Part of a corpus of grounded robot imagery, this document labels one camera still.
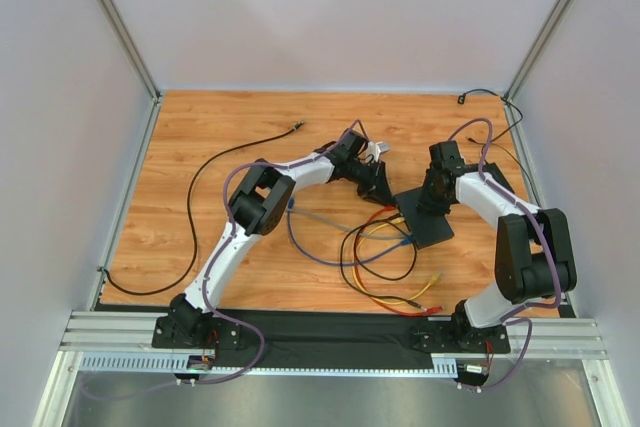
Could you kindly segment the black network switch box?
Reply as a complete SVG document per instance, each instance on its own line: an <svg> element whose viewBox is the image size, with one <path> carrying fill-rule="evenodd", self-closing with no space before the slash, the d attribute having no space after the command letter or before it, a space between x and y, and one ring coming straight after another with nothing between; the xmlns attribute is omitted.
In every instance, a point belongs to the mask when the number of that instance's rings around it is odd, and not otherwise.
<svg viewBox="0 0 640 427"><path fill-rule="evenodd" d="M448 241L454 232L444 216L432 215L418 209L421 188L411 189L395 196L399 212L418 249Z"/></svg>

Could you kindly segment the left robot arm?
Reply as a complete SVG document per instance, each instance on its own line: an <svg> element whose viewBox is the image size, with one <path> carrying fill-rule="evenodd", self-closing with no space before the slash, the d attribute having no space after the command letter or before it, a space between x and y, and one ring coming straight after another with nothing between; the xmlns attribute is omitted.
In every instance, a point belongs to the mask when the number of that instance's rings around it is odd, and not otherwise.
<svg viewBox="0 0 640 427"><path fill-rule="evenodd" d="M345 179L360 198L382 206L393 202L381 156L386 142L373 142L351 129L341 138L294 161L274 164L264 159L236 168L245 176L233 192L223 186L227 223L219 242L185 291L172 299L168 315L155 327L155 338L176 346L208 348L214 339L213 310L231 277L251 248L280 223L295 193Z"/></svg>

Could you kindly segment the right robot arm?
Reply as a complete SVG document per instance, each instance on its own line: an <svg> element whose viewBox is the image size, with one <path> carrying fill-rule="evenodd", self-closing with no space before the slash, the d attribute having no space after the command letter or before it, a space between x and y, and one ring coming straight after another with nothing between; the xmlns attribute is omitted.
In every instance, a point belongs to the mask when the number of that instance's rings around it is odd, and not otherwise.
<svg viewBox="0 0 640 427"><path fill-rule="evenodd" d="M529 308L557 308L577 284L566 215L518 197L497 164L466 163L453 140L430 146L429 153L418 209L444 217L462 204L496 231L494 281L458 303L454 337L497 327Z"/></svg>

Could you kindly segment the black power adapter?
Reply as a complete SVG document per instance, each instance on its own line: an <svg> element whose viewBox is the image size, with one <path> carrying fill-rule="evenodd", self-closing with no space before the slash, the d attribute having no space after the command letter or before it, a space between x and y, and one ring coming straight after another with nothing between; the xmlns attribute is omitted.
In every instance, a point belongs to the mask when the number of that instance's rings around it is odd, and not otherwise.
<svg viewBox="0 0 640 427"><path fill-rule="evenodd" d="M483 172L485 175L490 175L498 185L508 190L510 193L515 193L512 185L509 183L509 181L495 162L485 164L483 167Z"/></svg>

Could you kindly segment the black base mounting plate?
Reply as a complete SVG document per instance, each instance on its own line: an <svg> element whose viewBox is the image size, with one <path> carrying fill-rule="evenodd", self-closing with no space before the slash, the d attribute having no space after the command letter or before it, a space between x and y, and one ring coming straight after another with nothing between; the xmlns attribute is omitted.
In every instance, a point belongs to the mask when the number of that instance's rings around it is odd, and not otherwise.
<svg viewBox="0 0 640 427"><path fill-rule="evenodd" d="M156 320L151 345L165 349L219 345L226 350L237 350L257 338L240 324L245 322L258 328L270 344L277 341L366 342L428 353L507 354L511 351L504 327L459 328L447 316L237 309L223 313L235 320L228 322L211 314L184 316L169 312Z"/></svg>

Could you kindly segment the aluminium front rail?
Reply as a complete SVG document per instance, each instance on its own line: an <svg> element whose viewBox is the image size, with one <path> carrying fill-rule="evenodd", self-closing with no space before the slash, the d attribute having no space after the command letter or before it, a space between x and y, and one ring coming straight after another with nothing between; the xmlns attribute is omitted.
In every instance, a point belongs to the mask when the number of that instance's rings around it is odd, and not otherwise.
<svg viewBox="0 0 640 427"><path fill-rule="evenodd" d="M77 351L151 350L160 312L74 311L59 348ZM606 360L596 321L580 318L533 318L527 356L532 359Z"/></svg>

